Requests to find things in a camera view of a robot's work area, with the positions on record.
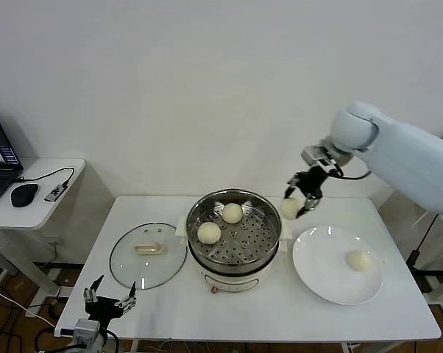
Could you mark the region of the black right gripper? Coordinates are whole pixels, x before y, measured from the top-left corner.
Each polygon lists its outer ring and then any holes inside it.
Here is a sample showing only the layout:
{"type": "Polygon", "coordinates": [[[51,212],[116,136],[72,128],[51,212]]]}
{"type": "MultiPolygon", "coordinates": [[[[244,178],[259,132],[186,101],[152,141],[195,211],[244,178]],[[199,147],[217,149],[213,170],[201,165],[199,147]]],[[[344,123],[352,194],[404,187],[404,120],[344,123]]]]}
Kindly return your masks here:
{"type": "Polygon", "coordinates": [[[323,197],[321,190],[323,182],[329,176],[321,167],[311,167],[307,171],[300,171],[296,173],[289,181],[287,181],[287,189],[284,193],[284,199],[288,199],[296,188],[306,198],[302,207],[297,212],[297,218],[304,216],[316,209],[319,204],[319,199],[323,197]]]}

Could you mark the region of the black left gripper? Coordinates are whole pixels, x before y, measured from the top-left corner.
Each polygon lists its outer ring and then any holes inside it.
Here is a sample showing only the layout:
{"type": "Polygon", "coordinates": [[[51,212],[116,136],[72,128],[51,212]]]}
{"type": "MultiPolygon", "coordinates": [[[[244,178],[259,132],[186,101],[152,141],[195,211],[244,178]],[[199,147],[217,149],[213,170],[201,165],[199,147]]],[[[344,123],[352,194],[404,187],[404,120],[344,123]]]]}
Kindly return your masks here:
{"type": "Polygon", "coordinates": [[[136,282],[133,282],[129,294],[121,299],[111,299],[103,296],[97,296],[96,292],[99,288],[104,276],[101,275],[92,282],[90,287],[83,291],[85,300],[85,312],[89,315],[90,320],[94,321],[111,321],[122,317],[122,313],[129,312],[137,302],[135,295],[136,282]]]}

